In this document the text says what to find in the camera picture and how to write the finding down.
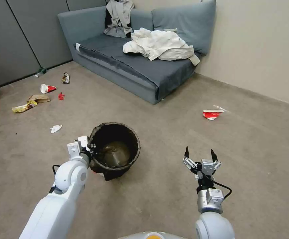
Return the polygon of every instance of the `beige wall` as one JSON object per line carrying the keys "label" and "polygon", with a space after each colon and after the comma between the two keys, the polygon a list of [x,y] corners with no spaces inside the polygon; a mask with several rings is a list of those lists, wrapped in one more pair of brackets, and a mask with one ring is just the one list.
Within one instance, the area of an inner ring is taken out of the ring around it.
{"label": "beige wall", "polygon": [[[137,8],[199,0],[134,0]],[[209,55],[197,72],[289,102],[289,0],[217,0]]]}

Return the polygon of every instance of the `bin rim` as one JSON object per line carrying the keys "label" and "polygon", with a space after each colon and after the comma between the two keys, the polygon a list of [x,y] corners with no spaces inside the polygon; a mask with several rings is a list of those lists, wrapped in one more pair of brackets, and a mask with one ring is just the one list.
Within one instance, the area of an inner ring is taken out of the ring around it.
{"label": "bin rim", "polygon": [[99,131],[99,129],[105,125],[112,125],[112,124],[117,124],[117,125],[122,125],[124,127],[126,127],[127,129],[129,129],[133,135],[136,137],[136,140],[137,140],[137,146],[138,146],[138,149],[137,149],[137,152],[136,152],[136,155],[134,156],[134,158],[132,159],[132,161],[130,161],[127,165],[125,166],[122,166],[122,167],[119,167],[119,168],[110,168],[106,165],[104,165],[103,163],[101,163],[100,161],[98,161],[94,155],[92,156],[92,160],[98,164],[100,167],[104,168],[104,169],[107,169],[107,170],[111,170],[111,171],[119,171],[119,170],[124,170],[124,169],[127,169],[127,168],[130,168],[131,165],[133,165],[133,163],[137,160],[139,154],[140,154],[140,142],[139,142],[139,138],[138,138],[138,135],[135,133],[135,131],[130,128],[129,126],[123,124],[123,123],[117,123],[117,122],[109,122],[109,123],[102,123],[100,124],[99,126],[95,127],[93,130],[92,130],[92,133],[91,135],[89,136],[89,142],[88,142],[88,146],[90,146],[91,144],[91,141],[92,141],[92,138],[93,136]]}

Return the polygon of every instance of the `red object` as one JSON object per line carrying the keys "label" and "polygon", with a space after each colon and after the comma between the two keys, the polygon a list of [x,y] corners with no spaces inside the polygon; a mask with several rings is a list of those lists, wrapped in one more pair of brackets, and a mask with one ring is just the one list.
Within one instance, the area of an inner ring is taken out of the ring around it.
{"label": "red object", "polygon": [[224,110],[203,110],[203,115],[208,120],[215,120]]}
{"label": "red object", "polygon": [[43,94],[46,94],[48,92],[51,92],[53,90],[56,90],[57,88],[55,86],[49,86],[49,85],[46,85],[46,84],[41,84],[41,92]]}
{"label": "red object", "polygon": [[58,99],[59,99],[59,100],[63,100],[63,99],[64,99],[64,97],[65,97],[65,95],[63,95],[63,94],[62,94],[62,92],[61,92],[61,93],[59,93],[59,95],[58,95]]}

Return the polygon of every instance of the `plastic bottle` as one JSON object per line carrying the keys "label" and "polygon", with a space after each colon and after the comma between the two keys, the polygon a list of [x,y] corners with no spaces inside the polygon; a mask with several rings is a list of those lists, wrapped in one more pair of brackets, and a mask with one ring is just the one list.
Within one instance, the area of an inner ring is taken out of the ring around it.
{"label": "plastic bottle", "polygon": [[47,72],[46,68],[42,67],[36,74],[35,77],[39,78],[40,76],[44,75]]}

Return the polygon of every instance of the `blanket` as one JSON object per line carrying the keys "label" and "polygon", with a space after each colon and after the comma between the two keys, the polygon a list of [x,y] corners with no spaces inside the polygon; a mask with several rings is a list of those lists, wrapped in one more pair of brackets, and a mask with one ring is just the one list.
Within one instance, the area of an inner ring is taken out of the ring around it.
{"label": "blanket", "polygon": [[173,31],[150,31],[140,28],[131,33],[131,41],[123,46],[124,53],[140,53],[153,61],[157,58],[165,61],[189,59],[196,66],[200,60],[194,54],[193,46],[188,46]]}

